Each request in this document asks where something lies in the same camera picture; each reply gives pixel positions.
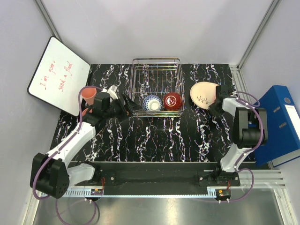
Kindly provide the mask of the blue white patterned bowl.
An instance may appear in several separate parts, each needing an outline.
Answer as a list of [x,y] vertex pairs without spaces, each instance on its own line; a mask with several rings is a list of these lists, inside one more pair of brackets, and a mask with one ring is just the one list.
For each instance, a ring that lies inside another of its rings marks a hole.
[[156,95],[148,95],[142,101],[142,107],[145,111],[157,112],[162,110],[162,100]]

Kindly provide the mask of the pink rimmed ceramic plate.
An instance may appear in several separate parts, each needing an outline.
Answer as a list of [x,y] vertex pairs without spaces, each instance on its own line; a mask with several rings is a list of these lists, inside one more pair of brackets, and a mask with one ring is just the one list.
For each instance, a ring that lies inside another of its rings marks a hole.
[[190,97],[193,103],[205,110],[215,102],[216,87],[218,84],[212,82],[198,82],[190,89]]

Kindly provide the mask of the metal wire dish rack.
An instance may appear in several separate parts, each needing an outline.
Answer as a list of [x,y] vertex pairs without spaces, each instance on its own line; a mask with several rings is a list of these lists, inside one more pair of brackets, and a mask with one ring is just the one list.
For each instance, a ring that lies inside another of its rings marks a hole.
[[161,102],[168,93],[176,92],[182,99],[182,106],[176,110],[165,109],[151,112],[142,109],[135,117],[180,117],[185,107],[184,79],[179,58],[135,58],[132,60],[129,96],[142,106],[149,96],[157,96]]

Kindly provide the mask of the light pink plastic cup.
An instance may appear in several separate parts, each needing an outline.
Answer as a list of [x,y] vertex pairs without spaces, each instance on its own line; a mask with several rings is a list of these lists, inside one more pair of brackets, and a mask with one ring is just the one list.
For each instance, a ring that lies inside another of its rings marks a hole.
[[86,87],[82,90],[81,97],[88,105],[93,105],[96,94],[97,94],[96,88]]

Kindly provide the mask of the salmon pink plastic cup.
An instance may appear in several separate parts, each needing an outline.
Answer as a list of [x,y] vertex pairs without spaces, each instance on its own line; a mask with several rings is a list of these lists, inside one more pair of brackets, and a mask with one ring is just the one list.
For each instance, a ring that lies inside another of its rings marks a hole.
[[88,111],[89,111],[88,108],[86,108],[85,110],[83,110],[82,111],[82,116],[85,116]]

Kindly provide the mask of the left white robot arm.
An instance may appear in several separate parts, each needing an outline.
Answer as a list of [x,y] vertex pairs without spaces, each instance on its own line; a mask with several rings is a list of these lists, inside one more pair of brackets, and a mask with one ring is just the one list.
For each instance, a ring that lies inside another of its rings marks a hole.
[[69,186],[87,181],[95,186],[101,181],[99,166],[82,162],[69,167],[72,159],[82,147],[106,125],[108,119],[126,120],[142,106],[126,94],[112,99],[107,92],[96,94],[94,103],[80,116],[80,122],[70,135],[46,154],[38,153],[32,161],[30,187],[37,199],[37,191],[56,199],[61,198]]

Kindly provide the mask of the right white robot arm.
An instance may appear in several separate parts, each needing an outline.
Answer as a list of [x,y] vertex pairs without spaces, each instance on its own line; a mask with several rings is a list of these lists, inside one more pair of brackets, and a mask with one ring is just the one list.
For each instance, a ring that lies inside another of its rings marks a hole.
[[227,86],[217,86],[215,100],[209,106],[209,111],[216,115],[229,113],[233,116],[232,145],[211,175],[219,186],[234,180],[244,159],[268,140],[266,110],[260,107],[260,101],[252,94],[241,92],[253,97],[255,104],[238,97],[238,93],[230,92]]

